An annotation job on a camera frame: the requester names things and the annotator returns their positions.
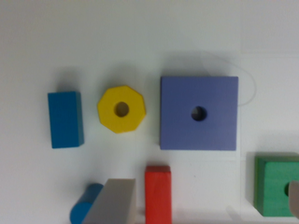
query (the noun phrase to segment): blue rectangular block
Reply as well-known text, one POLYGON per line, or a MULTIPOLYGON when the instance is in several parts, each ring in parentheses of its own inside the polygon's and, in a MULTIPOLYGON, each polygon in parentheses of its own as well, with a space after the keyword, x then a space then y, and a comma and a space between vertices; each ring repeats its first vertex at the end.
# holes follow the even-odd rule
POLYGON ((238 77, 162 77, 161 149, 235 150, 238 77))
POLYGON ((52 148, 84 143, 81 95, 76 91, 48 93, 52 148))

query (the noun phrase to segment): white surface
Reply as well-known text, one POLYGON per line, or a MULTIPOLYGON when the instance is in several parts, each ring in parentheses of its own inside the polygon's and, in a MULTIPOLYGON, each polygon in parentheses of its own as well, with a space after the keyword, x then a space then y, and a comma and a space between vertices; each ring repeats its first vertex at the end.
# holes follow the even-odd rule
POLYGON ((109 178, 136 178, 143 223, 147 164, 171 166, 175 223, 295 222, 263 218, 251 204, 254 154, 299 151, 297 7, 0 1, 0 223, 69 223, 86 185, 109 178), (178 73, 239 76, 236 152, 160 150, 160 76, 178 73), (145 98, 148 115, 133 133, 99 123, 96 104, 117 85, 145 98), (80 148, 51 149, 47 93, 57 89, 82 94, 80 148))

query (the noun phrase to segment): wooden block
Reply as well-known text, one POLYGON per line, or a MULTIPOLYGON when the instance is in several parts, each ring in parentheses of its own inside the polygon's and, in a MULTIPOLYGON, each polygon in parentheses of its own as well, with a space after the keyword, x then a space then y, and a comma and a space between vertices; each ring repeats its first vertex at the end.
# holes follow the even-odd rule
POLYGON ((292 217, 290 182, 299 180, 299 157, 256 157, 254 207, 264 217, 292 217))
POLYGON ((149 166, 145 174, 146 224, 171 224, 171 172, 169 166, 149 166))
POLYGON ((238 77, 162 77, 164 150, 235 150, 238 77))
POLYGON ((91 184, 86 188, 83 195, 78 199, 71 210, 69 219, 72 224, 82 223, 102 189, 103 185, 101 184, 91 184))
POLYGON ((114 133, 135 130, 146 116, 143 96, 128 86, 108 89, 97 110, 101 123, 114 133))
POLYGON ((48 93, 52 148, 84 143, 81 95, 77 91, 48 93))
POLYGON ((135 224, 134 179, 109 179, 83 224, 135 224))

